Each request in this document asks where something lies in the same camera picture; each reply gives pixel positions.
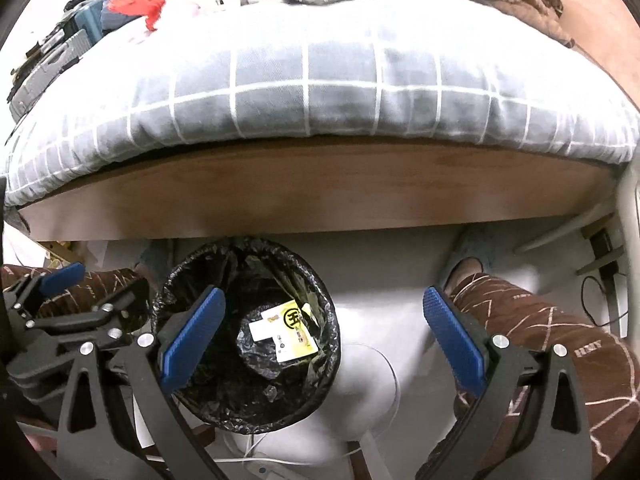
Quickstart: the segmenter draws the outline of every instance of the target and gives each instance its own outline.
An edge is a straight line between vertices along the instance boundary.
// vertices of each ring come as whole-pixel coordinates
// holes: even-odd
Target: brown pajama pants
[[[547,350],[558,343],[568,349],[587,404],[595,478],[620,451],[640,420],[640,369],[636,356],[617,337],[494,276],[470,276],[453,291],[452,300],[491,335],[506,335],[512,343],[533,350]],[[506,457],[526,395],[526,388],[516,392],[482,468],[494,466]],[[469,402],[472,399],[459,392],[458,418]]]
[[[54,272],[53,269],[14,265],[4,265],[1,270],[2,288],[12,286],[25,274],[35,276],[41,273],[51,274]],[[108,272],[88,271],[81,283],[45,301],[38,311],[37,317],[64,316],[65,314],[88,312],[94,304],[113,294],[137,277],[137,274],[130,269],[110,270]]]

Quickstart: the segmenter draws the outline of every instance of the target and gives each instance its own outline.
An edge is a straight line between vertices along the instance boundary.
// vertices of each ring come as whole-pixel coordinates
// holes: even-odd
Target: black bag
[[[208,285],[226,296],[226,314],[188,386],[176,393],[198,418],[241,434],[294,424],[324,401],[340,364],[340,328],[334,304],[308,263],[261,238],[222,238],[175,267],[154,301],[152,329],[187,310]],[[254,342],[249,323],[295,300],[311,307],[302,321],[318,353],[279,363],[273,339]]]

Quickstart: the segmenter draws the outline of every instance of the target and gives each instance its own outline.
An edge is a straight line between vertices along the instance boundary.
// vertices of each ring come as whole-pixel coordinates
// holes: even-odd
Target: gray plaid bedding
[[[157,148],[319,134],[630,160],[640,114],[577,52],[467,0],[265,2],[142,20],[47,89],[0,160],[8,205]]]

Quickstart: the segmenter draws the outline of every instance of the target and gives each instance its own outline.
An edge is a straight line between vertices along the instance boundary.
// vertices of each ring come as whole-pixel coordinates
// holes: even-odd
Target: trash can
[[[178,400],[202,421],[241,434],[280,430],[313,413],[338,371],[340,328],[309,264],[262,238],[206,244],[169,274],[154,301],[154,333],[208,285],[225,293],[225,319]],[[258,336],[267,324],[277,328]],[[284,356],[290,346],[279,330],[306,355]]]

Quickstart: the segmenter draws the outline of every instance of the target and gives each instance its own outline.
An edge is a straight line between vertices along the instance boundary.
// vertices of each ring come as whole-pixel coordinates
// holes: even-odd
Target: wooden bed frame
[[[243,141],[133,161],[23,207],[34,240],[399,228],[575,214],[610,166],[414,139]]]

